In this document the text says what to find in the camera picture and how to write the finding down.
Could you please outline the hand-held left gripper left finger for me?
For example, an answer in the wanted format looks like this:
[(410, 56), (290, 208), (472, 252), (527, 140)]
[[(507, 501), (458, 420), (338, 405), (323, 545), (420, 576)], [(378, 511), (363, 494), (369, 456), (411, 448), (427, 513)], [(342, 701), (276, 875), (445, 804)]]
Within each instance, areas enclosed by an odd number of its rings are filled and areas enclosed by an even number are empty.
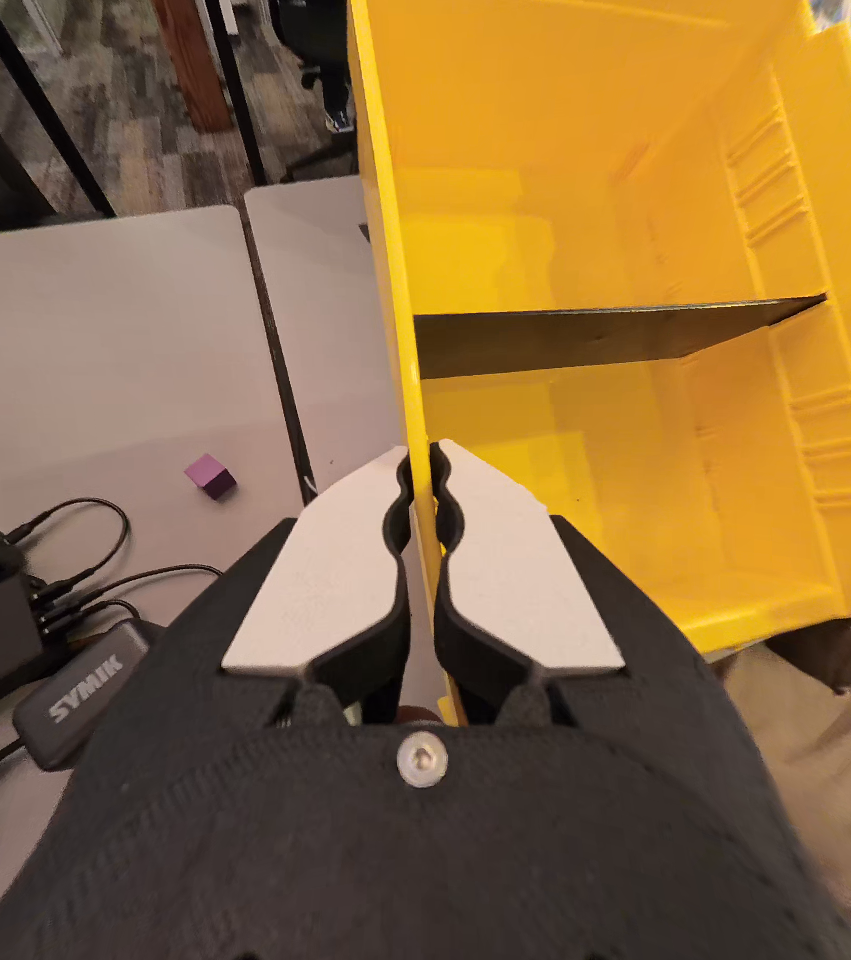
[(400, 685), (411, 646), (411, 500), (402, 445), (319, 494), (279, 549), (222, 670), (322, 685), (343, 706)]

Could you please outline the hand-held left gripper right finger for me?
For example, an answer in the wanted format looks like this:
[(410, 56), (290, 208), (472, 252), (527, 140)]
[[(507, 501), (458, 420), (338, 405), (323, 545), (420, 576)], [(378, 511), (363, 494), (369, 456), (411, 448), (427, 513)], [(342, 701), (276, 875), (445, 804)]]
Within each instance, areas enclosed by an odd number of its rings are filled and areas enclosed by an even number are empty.
[(433, 637), (463, 722), (495, 722), (525, 686), (624, 680), (627, 663), (563, 532), (526, 486), (458, 442), (429, 451), (443, 556)]

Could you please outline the yellow plastic bin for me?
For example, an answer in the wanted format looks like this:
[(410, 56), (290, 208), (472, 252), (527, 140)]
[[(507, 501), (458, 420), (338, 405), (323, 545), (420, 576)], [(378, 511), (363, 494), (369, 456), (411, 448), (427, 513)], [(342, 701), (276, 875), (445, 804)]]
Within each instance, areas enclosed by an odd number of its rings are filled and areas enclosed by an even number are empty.
[[(430, 593), (450, 439), (701, 653), (851, 618), (849, 25), (811, 2), (348, 5)], [(420, 376), (416, 315), (818, 294), (683, 359)]]

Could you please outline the purple cube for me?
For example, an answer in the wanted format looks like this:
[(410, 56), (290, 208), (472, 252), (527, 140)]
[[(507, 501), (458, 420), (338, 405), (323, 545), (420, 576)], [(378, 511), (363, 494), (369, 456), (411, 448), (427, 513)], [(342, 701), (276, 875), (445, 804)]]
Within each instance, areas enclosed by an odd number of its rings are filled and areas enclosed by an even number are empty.
[(230, 470), (209, 453), (185, 467), (183, 474), (198, 491), (214, 502), (232, 497), (240, 488)]

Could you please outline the dark grey power adapter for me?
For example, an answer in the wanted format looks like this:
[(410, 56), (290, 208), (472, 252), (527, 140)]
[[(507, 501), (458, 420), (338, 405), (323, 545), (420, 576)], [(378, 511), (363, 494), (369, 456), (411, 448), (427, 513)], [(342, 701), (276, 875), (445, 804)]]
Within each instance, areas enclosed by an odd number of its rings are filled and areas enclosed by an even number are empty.
[(12, 726), (43, 772), (70, 769), (102, 717), (167, 628), (151, 621), (119, 621), (13, 710)]

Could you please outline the black metal frame post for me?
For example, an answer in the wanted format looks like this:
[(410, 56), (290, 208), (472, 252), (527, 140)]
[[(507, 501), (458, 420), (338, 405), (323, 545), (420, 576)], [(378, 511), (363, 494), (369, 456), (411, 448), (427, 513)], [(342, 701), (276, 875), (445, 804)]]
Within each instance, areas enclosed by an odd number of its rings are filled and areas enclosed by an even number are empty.
[(223, 79), (238, 127), (251, 179), (256, 187), (269, 186), (270, 181), (264, 166), (255, 124), (244, 91), (240, 66), (237, 61), (231, 35), (227, 29), (220, 1), (204, 1)]
[(1, 17), (0, 62), (35, 114), (36, 120), (59, 153), (70, 174), (81, 187), (84, 197), (102, 217), (115, 219), (116, 211)]

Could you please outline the brown wooden post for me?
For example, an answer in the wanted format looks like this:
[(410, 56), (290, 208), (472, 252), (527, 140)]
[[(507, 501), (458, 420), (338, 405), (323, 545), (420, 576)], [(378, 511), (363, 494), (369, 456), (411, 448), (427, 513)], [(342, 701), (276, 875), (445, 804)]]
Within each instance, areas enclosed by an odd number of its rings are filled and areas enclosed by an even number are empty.
[(206, 24), (195, 1), (152, 1), (188, 118), (199, 134), (221, 134), (234, 122)]

